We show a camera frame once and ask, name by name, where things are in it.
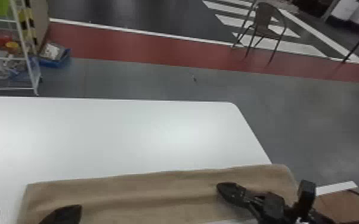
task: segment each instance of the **shelf rack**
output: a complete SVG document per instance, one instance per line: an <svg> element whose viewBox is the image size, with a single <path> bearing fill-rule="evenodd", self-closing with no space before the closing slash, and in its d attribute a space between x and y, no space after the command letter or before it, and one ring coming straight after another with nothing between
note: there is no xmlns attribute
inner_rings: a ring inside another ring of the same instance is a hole
<svg viewBox="0 0 359 224"><path fill-rule="evenodd" d="M20 89L31 89L35 95L38 94L38 86L41 80L41 70L39 62L36 57L30 57L29 54L32 53L36 55L36 47L33 42L32 33L30 30L27 32L27 36L24 36L23 29L18 16L18 4L21 6L21 10L25 17L26 27L30 27L29 17L27 11L25 10L24 0L9 0L10 7L9 10L12 12L11 18L0 18L0 22L8 23L8 27L11 28L11 24L16 25L16 31L18 32L18 37L20 40L20 46L23 52L23 57L14 57L11 54L8 54L7 51L0 50L0 60L5 64L9 60L20 60L26 62L27 77L24 77L24 80L10 79L0 79L0 91L10 91L10 90L20 90Z"/></svg>

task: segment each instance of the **black object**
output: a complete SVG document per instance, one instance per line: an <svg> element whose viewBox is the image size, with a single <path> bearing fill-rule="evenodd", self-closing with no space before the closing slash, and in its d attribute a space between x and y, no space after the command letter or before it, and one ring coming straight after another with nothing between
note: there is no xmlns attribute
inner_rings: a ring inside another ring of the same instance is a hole
<svg viewBox="0 0 359 224"><path fill-rule="evenodd" d="M39 224L79 224L81 215L81 205L65 206L54 210L39 222Z"/></svg>
<svg viewBox="0 0 359 224"><path fill-rule="evenodd" d="M259 224L294 224L296 221L335 224L332 219L312 209L316 184L309 181L302 181L299 185L299 200L292 207L285 205L284 198L272 192L254 194L233 182L219 183L216 187L226 201L248 209Z"/></svg>

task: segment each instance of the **white stripe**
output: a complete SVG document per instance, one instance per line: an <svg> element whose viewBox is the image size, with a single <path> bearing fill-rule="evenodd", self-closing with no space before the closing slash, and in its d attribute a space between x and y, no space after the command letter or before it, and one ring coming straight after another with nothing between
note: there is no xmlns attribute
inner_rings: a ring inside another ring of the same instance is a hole
<svg viewBox="0 0 359 224"><path fill-rule="evenodd" d="M115 31L121 31L121 32L128 32L128 33L138 33L138 34L144 34L144 35L150 35L150 36L160 36L163 38L180 39L180 40L185 40L185 41L213 43L213 44L226 45L226 46L233 45L232 43L223 42L223 41L212 41L212 40L199 39L199 38L189 38L187 36L178 36L178 35L171 35L171 34L166 34L166 33L156 33L156 32L144 31L144 30L134 30L134 29L121 28L121 27L116 27L116 26L105 26L105 25L100 25L100 24L63 20L60 18L50 18L50 21L55 22L55 23L64 23L64 24L75 25L75 26L84 26L84 27L91 27L91 28L104 29L104 30L115 30Z"/></svg>
<svg viewBox="0 0 359 224"><path fill-rule="evenodd" d="M334 48L336 51L338 51L340 54L346 56L349 53L349 50L347 50L346 48L344 48L343 46L339 45L337 42L331 40L330 38L328 38L326 35L320 33L318 30L316 30L315 28L307 25L305 22L303 22L302 20L296 18L294 15L292 15L291 13L287 12L286 10L280 10L283 15L285 15L288 19L292 20L294 23L300 25L302 28L304 28L305 30L309 31L311 34L313 34L314 36L316 36L317 38L319 38L321 41L323 41L324 43L326 43L328 46L331 46L332 48ZM358 62L359 63L359 57L355 54L352 54L350 56L351 61L353 62Z"/></svg>
<svg viewBox="0 0 359 224"><path fill-rule="evenodd" d="M252 37L249 35L244 35L244 37L241 40L241 43L245 46L248 46L251 38ZM258 36L255 37L252 42L252 46L254 46L258 40L259 37ZM262 41L260 41L260 43L256 47L273 50L274 47L276 47L276 44L277 44L277 40L265 38ZM316 49L311 45L306 45L302 43L293 43L288 41L281 41L278 46L278 51L289 52L294 54L312 55L312 56L318 56L323 58L327 57L323 53L321 53L318 49Z"/></svg>
<svg viewBox="0 0 359 224"><path fill-rule="evenodd" d="M243 5L246 7L251 7L252 3L251 2L246 2L246 1L242 1L242 0L218 0L220 2L229 2L229 3L233 3L233 4L237 4L237 5Z"/></svg>
<svg viewBox="0 0 359 224"><path fill-rule="evenodd" d="M243 20L241 20L240 18L233 18L233 17L228 17L225 15L216 15L216 16L222 23L224 23L225 25L228 25L228 26L240 27L240 26L242 26L242 23L243 23ZM245 27L252 25L252 23L253 23L252 21L247 21L245 23ZM281 32L284 30L284 27L281 27L281 26L268 25L268 27L272 31L274 31L278 34L281 34ZM293 36L295 38L300 38L299 35L297 35L295 32L293 32L290 29L286 29L284 35Z"/></svg>
<svg viewBox="0 0 359 224"><path fill-rule="evenodd" d="M342 182L342 183L336 183L326 186L319 186L316 188L316 195L323 195L323 194L330 194L338 191L345 191L347 189L353 189L358 188L358 185L356 185L353 181L348 182Z"/></svg>
<svg viewBox="0 0 359 224"><path fill-rule="evenodd" d="M232 7L232 6L228 6L228 5L222 5L222 4L215 3L215 2L208 2L208 1L203 1L203 2L205 3L205 5L208 8L210 8L212 10L224 11L224 12L235 13L235 14L240 14L240 15L245 15L245 16L246 16L247 12L249 11L249 10L244 10L242 8ZM253 18L255 16L256 16L256 13L254 11L251 11L249 17ZM271 21L278 22L278 20L274 17L271 18Z"/></svg>

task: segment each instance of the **red stripe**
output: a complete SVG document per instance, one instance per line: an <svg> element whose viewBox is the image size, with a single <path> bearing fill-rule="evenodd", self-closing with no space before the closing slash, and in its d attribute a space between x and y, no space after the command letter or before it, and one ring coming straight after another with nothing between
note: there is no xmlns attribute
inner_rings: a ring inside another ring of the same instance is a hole
<svg viewBox="0 0 359 224"><path fill-rule="evenodd" d="M244 59L245 49L60 23L51 23L49 39L72 48L78 58L359 82L359 64L285 52L277 52L268 64L271 51L264 49L254 49Z"/></svg>

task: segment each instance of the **floor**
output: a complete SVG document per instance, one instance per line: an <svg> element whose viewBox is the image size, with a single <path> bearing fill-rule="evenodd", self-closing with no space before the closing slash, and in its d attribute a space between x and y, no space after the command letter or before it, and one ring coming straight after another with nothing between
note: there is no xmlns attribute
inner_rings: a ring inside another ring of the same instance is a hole
<svg viewBox="0 0 359 224"><path fill-rule="evenodd" d="M288 15L287 43L269 63L269 41L246 59L230 48L246 1L49 3L49 39L72 58L42 68L40 96L233 102L273 163L299 180L359 186L359 55L338 62L348 47L326 29Z"/></svg>

